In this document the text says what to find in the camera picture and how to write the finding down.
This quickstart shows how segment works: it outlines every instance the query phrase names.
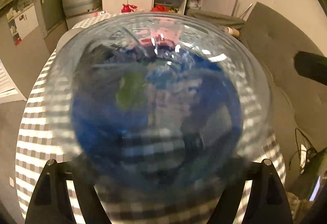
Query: cable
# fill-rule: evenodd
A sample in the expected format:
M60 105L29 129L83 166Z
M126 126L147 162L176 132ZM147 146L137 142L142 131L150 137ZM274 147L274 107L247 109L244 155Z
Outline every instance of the cable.
M309 145L310 145L310 148L307 150L307 151L305 151L305 150L302 150L302 151L304 151L304 152L306 152L307 153L307 155L306 155L306 159L305 159L305 165L304 165L304 167L303 167L303 170L304 170L304 168L305 168L305 166L307 165L307 163L308 162L310 162L310 159L312 158L312 157L314 157L317 153L318 153L318 151L314 148L314 146L313 146L313 144L310 142L310 140L305 136L305 134L299 129L299 128L295 128L295 141L296 141L296 147L297 147L297 151L292 155L292 157L291 157L291 159L290 159L290 161L289 161L289 163L288 163L288 169L290 170L291 169L291 163L292 163L292 159L293 159L293 157L295 156L295 154L296 153L298 153L298 155L299 155L299 161L301 160L301 153L300 153L300 149L299 149L299 143L298 143L298 135L297 135L297 133L296 133L296 131L299 131L300 133L301 133L301 135L302 135L302 137L309 143ZM303 173L303 171L302 171L302 168L301 168L301 166L300 166L300 174L302 174Z

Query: checkered tablecloth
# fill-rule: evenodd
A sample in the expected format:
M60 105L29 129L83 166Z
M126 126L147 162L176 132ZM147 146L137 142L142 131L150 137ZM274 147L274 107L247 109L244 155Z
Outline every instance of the checkered tablecloth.
M87 28L92 24L108 19L116 15L103 14L97 17L83 20L74 28ZM25 218L28 205L46 161L55 159L58 162L68 161L69 155L57 145L56 138L45 118L45 82L56 57L54 51L41 71L27 101L21 126L19 129L17 150L16 150L16 188L19 198L19 205L22 215ZM261 162L263 159L270 159L282 182L285 182L286 169L280 147L272 131L269 132L263 147L254 161ZM67 182L71 205L73 208L76 223L85 223L80 211L74 185ZM241 223L244 217L246 206L251 191L251 181L247 181L243 191L238 212L234 223ZM178 204L143 204L143 203L122 203L108 200L101 190L98 190L102 202L112 223L206 223L210 218L218 200L219 195L212 191L211 187L204 189L202 195L191 201Z

